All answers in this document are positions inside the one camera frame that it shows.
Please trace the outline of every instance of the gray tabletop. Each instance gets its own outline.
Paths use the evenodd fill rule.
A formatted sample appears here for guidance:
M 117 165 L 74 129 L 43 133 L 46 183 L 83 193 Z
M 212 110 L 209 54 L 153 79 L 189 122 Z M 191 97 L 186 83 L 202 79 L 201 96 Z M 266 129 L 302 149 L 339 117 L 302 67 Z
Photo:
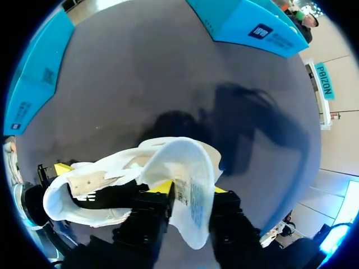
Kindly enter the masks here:
M 284 59 L 216 43 L 184 0 L 133 0 L 76 26 L 55 96 L 17 138 L 19 166 L 93 161 L 147 138 L 188 136 L 216 147 L 234 190 L 263 232 L 313 181 L 320 161 L 315 95 L 299 55 Z M 113 227 L 73 225 L 79 241 Z M 157 268 L 211 268 L 209 243 L 190 249 L 170 227 Z

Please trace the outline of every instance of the floor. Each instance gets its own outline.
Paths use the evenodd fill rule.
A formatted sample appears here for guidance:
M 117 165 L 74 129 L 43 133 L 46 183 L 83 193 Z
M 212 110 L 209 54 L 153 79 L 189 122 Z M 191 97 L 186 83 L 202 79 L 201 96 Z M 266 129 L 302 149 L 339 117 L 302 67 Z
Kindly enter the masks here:
M 112 7 L 115 4 L 119 4 L 128 0 L 83 0 L 72 10 L 67 12 L 67 15 L 72 20 L 73 24 L 78 24 L 83 20 L 86 20 L 91 15 L 98 11 L 104 10 L 108 7 Z

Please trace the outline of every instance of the clothing label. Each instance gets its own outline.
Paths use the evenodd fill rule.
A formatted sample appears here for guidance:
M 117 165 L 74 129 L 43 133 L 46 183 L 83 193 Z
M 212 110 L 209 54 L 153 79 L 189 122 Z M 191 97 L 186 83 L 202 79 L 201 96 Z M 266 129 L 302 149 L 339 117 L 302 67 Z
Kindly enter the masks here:
M 191 183 L 191 217 L 198 228 L 202 227 L 205 196 L 203 189 Z
M 187 182 L 176 179 L 176 199 L 189 207 L 191 211 L 191 218 L 198 228 L 201 228 L 202 216 L 205 203 L 205 195 L 201 186 L 194 183 L 194 180 L 190 180 L 190 184 Z
M 176 187 L 176 199 L 188 206 L 189 194 L 187 182 L 180 179 L 175 179 L 174 182 Z

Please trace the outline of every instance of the printed logo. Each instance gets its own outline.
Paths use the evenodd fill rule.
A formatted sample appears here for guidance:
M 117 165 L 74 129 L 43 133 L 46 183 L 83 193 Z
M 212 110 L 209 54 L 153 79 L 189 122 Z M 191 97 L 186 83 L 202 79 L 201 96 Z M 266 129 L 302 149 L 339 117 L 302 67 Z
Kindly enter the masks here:
M 12 129 L 12 130 L 19 130 L 20 127 L 21 127 L 21 124 L 14 123 L 14 124 L 11 126 L 11 129 Z
M 81 202 L 95 202 L 96 201 L 96 192 L 90 192 L 88 194 L 76 196 L 74 198 L 76 198 L 77 200 L 79 200 Z
M 269 28 L 264 24 L 258 24 L 257 27 L 255 27 L 248 35 L 253 38 L 263 39 L 267 35 L 269 35 L 272 31 L 273 31 L 272 28 Z

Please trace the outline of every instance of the sign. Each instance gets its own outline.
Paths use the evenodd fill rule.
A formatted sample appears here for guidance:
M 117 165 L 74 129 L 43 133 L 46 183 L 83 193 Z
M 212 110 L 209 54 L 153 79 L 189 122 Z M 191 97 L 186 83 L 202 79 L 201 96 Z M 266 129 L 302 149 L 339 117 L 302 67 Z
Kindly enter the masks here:
M 272 31 L 273 31 L 272 28 L 264 24 L 258 24 L 248 35 L 253 38 L 263 39 L 267 35 L 269 35 Z
M 324 98 L 327 100 L 334 100 L 335 95 L 332 82 L 330 80 L 328 70 L 326 69 L 324 63 L 317 63 L 314 66 L 316 73 L 318 74 L 321 87 L 323 89 Z

